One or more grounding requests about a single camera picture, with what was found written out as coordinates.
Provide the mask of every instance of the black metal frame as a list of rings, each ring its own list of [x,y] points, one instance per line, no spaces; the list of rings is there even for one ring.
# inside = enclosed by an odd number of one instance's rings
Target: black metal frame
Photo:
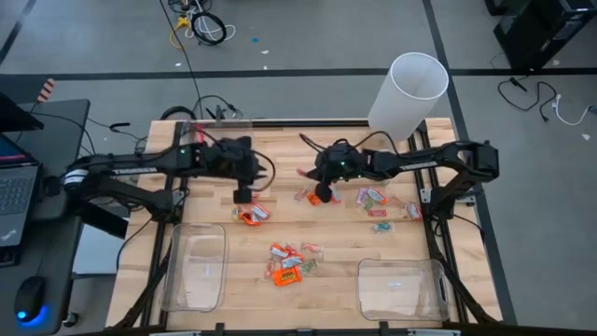
[[[182,134],[182,125],[183,125],[183,122],[176,123],[176,127],[174,130],[173,144],[178,144],[180,142],[181,134]],[[319,119],[319,120],[318,119],[305,119],[305,120],[303,120],[303,119],[290,119],[290,120],[263,119],[263,120],[259,120],[258,119],[258,120],[253,120],[253,127],[254,128],[368,127],[368,123],[367,123],[366,119]],[[430,141],[429,141],[429,136],[428,136],[428,133],[426,130],[425,122],[423,122],[422,125],[419,127],[418,132],[421,134],[421,137],[422,137],[423,148],[431,147]],[[416,150],[416,142],[415,142],[414,135],[409,139],[409,145],[410,145],[411,151]],[[431,181],[432,187],[438,186],[436,169],[430,168],[428,171],[429,171],[429,176],[430,176],[430,181]],[[421,171],[415,172],[415,179],[416,179],[417,190],[424,188],[423,174]],[[171,177],[168,177],[166,179],[165,188],[167,190],[172,190],[173,184],[174,184],[174,179]],[[181,181],[180,187],[182,188],[182,187],[185,187],[186,185],[187,185],[187,180],[183,179]],[[433,232],[430,231],[431,223],[428,223],[428,225],[429,225],[429,228],[425,228],[425,234],[427,235],[428,248],[430,248],[430,250],[431,250],[430,239],[435,239],[435,236],[433,235]],[[453,272],[455,272],[456,275],[458,275],[458,270],[457,270],[456,260],[455,260],[455,256],[454,256],[453,246],[451,243],[451,237],[450,237],[448,225],[445,220],[443,222],[440,222],[439,225],[444,233],[442,239],[443,239],[444,250],[445,250],[445,254],[446,254],[446,261],[448,262],[448,265],[451,268],[451,270]],[[157,228],[157,232],[156,232],[156,240],[154,242],[154,250],[152,252],[152,259],[151,259],[151,263],[150,263],[151,268],[149,271],[148,279],[150,279],[153,275],[156,274],[157,268],[160,265],[161,251],[163,249],[163,240],[164,240],[164,233],[166,230],[166,226],[167,226],[167,223],[165,223],[165,222],[158,223],[158,228]],[[492,258],[492,253],[493,253],[493,251],[490,251],[488,249],[488,253],[487,253],[488,259]],[[506,296],[507,297],[506,302],[510,302],[509,292],[498,293],[498,298],[500,296]],[[468,322],[467,310],[465,308],[465,304],[464,304],[462,298],[460,298],[460,296],[456,292],[454,292],[454,298],[456,299],[456,307],[457,307],[459,321],[467,323]],[[142,318],[141,318],[141,327],[143,327],[143,328],[151,327],[149,325],[149,321],[150,321],[150,317],[151,317],[152,306],[153,306],[153,304],[148,304],[143,311]],[[168,312],[161,310],[159,324],[156,327],[166,328],[167,321],[168,321]],[[214,331],[202,330],[201,334],[223,335],[224,334],[224,325],[218,324],[218,326],[215,327]],[[408,330],[407,329],[388,329],[387,323],[381,322],[379,329],[235,330],[235,331],[226,331],[226,334],[227,335],[232,335],[232,334],[238,334],[238,335],[289,335],[289,334],[297,334],[297,335],[302,335],[302,334],[304,334],[304,335],[311,335],[311,334],[317,334],[317,335],[339,335],[339,334],[342,334],[342,335],[350,335],[350,334],[380,335],[380,334],[387,334],[387,335],[390,335],[390,334],[393,334],[393,335],[395,335],[395,334],[408,334]]]

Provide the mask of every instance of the wooden table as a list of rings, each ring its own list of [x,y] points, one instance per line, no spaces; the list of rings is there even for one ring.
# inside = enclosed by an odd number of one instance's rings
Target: wooden table
[[[428,119],[427,126],[433,147],[455,139],[449,119]],[[169,146],[173,133],[173,121],[154,121],[149,133],[148,151]],[[271,187],[260,193],[259,202],[271,211],[271,219],[260,227],[253,228],[232,222],[230,211],[233,206],[233,183],[213,183],[213,180],[205,181],[201,178],[189,180],[191,192],[185,204],[183,221],[217,223],[226,229],[229,242],[227,277],[223,301],[217,309],[205,314],[169,313],[168,329],[212,330],[217,322],[224,322],[226,329],[377,328],[378,322],[366,320],[358,310],[358,262],[367,258],[429,259],[423,224],[410,220],[404,210],[395,207],[383,219],[395,222],[393,232],[372,232],[370,225],[380,220],[368,217],[354,203],[359,188],[375,185],[371,181],[339,183],[337,186],[344,199],[341,204],[312,207],[306,200],[301,203],[294,201],[293,195],[300,188],[315,184],[296,172],[297,168],[311,169],[316,154],[299,139],[298,133],[305,133],[315,142],[327,146],[339,138],[346,138],[355,144],[369,133],[369,129],[255,128],[255,149],[269,156],[277,168],[277,176]],[[382,138],[372,138],[368,146],[379,146],[382,141]],[[406,142],[397,146],[400,152],[409,151]],[[437,174],[439,183],[445,184],[455,172],[439,168]],[[144,189],[163,189],[164,180],[163,175],[143,175],[139,186]],[[418,203],[413,173],[400,174],[389,184],[378,184],[378,187],[404,202]],[[457,205],[455,213],[477,221],[473,208]],[[137,231],[148,219],[148,213],[134,213],[127,236]],[[450,230],[462,281],[490,315],[501,318],[479,230],[457,218],[450,221]],[[164,238],[164,251],[169,244],[169,232]],[[151,223],[124,249],[107,326],[114,325],[124,316],[145,287],[155,234],[156,224]],[[284,241],[310,242],[325,247],[324,261],[320,263],[318,276],[306,277],[302,283],[288,287],[276,287],[271,280],[264,280],[270,245]],[[152,310],[153,323],[158,321],[162,288],[160,286],[156,293]],[[451,318],[457,320],[453,305]],[[436,322],[390,322],[391,328],[438,325]]]

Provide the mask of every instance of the gray floor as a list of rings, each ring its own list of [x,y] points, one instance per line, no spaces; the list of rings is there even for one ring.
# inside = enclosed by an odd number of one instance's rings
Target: gray floor
[[[386,68],[406,51],[437,55],[419,0],[214,1],[213,12],[235,24],[238,33],[217,48],[188,42],[195,70]],[[8,36],[24,3],[0,4],[0,39]],[[493,38],[498,19],[483,0],[432,4],[451,68],[508,68]],[[559,65],[549,67],[597,66],[596,33],[597,20],[554,57]],[[40,0],[0,74],[187,71],[168,34],[157,1]],[[518,321],[597,329],[597,227],[591,211],[597,116],[569,127],[548,106],[546,124],[536,110],[521,113],[500,98],[496,86],[505,79],[455,77],[454,83],[470,137],[490,139],[500,149],[502,174],[486,192]],[[597,104],[597,76],[532,77],[524,82],[530,92],[537,80],[562,94],[566,119],[576,120],[585,106]],[[258,77],[206,78],[199,85],[201,94],[222,95],[252,118],[330,118],[365,117],[381,82],[382,76]],[[521,105],[532,102],[531,95],[505,91]],[[196,96],[188,79],[59,81],[51,100],[71,98],[90,99],[91,118],[128,121],[130,132],[145,135],[167,107],[191,106]],[[451,113],[443,97],[432,116]],[[88,129],[98,151],[122,153],[134,145],[93,124]],[[93,254],[86,249],[85,255]],[[111,292],[105,278],[76,282],[72,306],[85,318],[77,330],[61,334],[100,329]]]

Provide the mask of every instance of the white cylinder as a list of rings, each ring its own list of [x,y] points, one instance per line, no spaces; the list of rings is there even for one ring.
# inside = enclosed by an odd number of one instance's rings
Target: white cylinder
[[[392,63],[369,111],[369,127],[402,141],[416,130],[448,89],[448,72],[435,58],[411,52]]]

